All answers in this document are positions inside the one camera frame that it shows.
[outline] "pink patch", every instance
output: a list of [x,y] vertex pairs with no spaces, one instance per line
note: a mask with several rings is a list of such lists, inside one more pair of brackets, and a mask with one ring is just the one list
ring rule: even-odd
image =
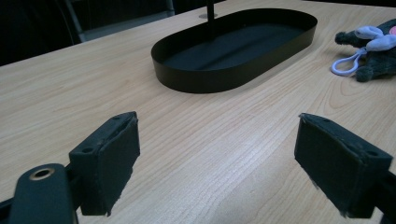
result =
[[389,30],[389,33],[390,33],[391,35],[396,35],[396,26],[393,26],[393,27]]

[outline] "oval tray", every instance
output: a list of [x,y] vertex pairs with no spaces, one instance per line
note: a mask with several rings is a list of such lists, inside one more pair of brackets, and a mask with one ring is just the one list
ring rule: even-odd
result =
[[158,41],[151,49],[156,76],[176,91],[227,91],[308,47],[317,23],[289,9],[238,11]]

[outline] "wooden table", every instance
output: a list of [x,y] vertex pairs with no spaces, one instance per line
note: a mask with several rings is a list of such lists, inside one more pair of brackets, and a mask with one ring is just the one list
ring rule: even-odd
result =
[[205,8],[0,67],[0,201],[27,170],[68,164],[68,152],[107,119],[136,111],[133,176],[111,217],[80,223],[378,223],[378,210],[372,219],[341,217],[293,150],[298,116],[311,113],[396,156],[396,78],[359,83],[329,69],[355,52],[333,42],[337,32],[394,19],[394,8],[228,0],[215,10],[257,7],[317,17],[315,38],[231,91],[183,93],[155,77],[153,44],[204,22]]

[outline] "stuffed animal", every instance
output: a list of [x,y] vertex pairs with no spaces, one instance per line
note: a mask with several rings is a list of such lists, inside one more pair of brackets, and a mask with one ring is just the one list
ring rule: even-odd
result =
[[[363,26],[355,31],[340,32],[335,36],[335,42],[339,45],[351,45],[359,48],[357,53],[351,57],[355,60],[356,79],[366,82],[383,75],[396,75],[396,19],[387,21],[377,27]],[[366,54],[366,62],[358,68],[357,60]],[[332,71],[337,74],[334,64]]]

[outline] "black pole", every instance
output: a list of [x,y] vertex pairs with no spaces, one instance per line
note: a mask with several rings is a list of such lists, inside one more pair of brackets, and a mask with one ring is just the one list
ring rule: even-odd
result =
[[213,0],[206,0],[207,7],[207,25],[210,38],[215,38],[215,6]]

